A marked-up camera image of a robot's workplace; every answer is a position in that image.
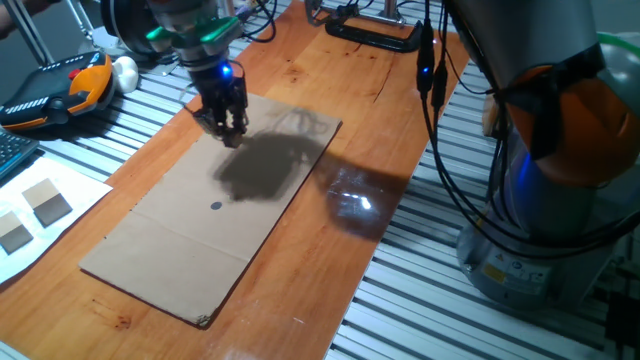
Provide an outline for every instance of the wooden table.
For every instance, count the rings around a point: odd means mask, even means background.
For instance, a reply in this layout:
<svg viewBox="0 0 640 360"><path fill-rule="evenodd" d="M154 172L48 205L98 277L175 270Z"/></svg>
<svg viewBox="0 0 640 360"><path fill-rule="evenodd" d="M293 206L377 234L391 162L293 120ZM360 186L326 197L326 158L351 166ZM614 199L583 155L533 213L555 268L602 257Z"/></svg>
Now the wooden table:
<svg viewBox="0 0 640 360"><path fill-rule="evenodd" d="M212 324L195 328L78 268L202 133L182 111L109 178L110 194L0 287L0 340L31 359L322 358L427 142L416 53L330 37L298 1L277 24L275 41L238 58L249 91L344 123ZM450 40L462 70L468 57ZM346 191L366 194L373 215L340 209Z"/></svg>

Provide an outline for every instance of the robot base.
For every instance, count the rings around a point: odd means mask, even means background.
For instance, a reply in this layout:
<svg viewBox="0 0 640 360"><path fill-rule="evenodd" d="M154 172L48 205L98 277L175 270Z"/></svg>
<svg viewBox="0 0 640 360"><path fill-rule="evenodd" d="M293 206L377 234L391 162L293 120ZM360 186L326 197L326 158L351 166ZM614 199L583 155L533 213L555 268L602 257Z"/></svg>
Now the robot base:
<svg viewBox="0 0 640 360"><path fill-rule="evenodd" d="M489 218L499 222L495 215ZM517 253L555 256L576 249L549 249L516 242L487 224L481 225L493 239ZM469 281L492 300L515 309L545 307L574 309L606 267L616 243L557 260L513 255L487 240L468 225L458 237L458 261Z"/></svg>

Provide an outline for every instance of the keyboard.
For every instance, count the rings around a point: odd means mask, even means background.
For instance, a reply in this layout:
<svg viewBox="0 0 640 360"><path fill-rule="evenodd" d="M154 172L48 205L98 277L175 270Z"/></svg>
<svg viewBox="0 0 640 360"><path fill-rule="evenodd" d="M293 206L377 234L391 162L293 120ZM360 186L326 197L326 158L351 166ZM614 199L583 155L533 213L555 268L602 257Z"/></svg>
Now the keyboard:
<svg viewBox="0 0 640 360"><path fill-rule="evenodd" d="M0 179L29 158L38 147L37 140L0 130Z"/></svg>

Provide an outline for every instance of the small wooden block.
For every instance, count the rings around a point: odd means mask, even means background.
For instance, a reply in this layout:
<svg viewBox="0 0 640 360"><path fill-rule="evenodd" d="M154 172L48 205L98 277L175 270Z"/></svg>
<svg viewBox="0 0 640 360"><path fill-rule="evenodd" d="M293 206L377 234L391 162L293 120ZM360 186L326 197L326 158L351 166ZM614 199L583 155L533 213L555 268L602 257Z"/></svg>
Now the small wooden block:
<svg viewBox="0 0 640 360"><path fill-rule="evenodd" d="M44 227L53 224L73 210L49 179L44 179L25 190L22 195Z"/></svg>
<svg viewBox="0 0 640 360"><path fill-rule="evenodd" d="M13 211L0 217L0 245L11 255L33 239Z"/></svg>

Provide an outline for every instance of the flat cardboard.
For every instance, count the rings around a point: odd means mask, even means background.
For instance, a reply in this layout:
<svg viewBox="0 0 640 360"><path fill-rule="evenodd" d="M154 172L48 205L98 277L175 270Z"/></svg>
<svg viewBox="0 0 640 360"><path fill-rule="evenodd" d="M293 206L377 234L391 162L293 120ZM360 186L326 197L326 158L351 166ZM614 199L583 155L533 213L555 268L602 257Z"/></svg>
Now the flat cardboard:
<svg viewBox="0 0 640 360"><path fill-rule="evenodd" d="M203 135L80 267L205 326L340 125L253 95L247 115L238 149Z"/></svg>

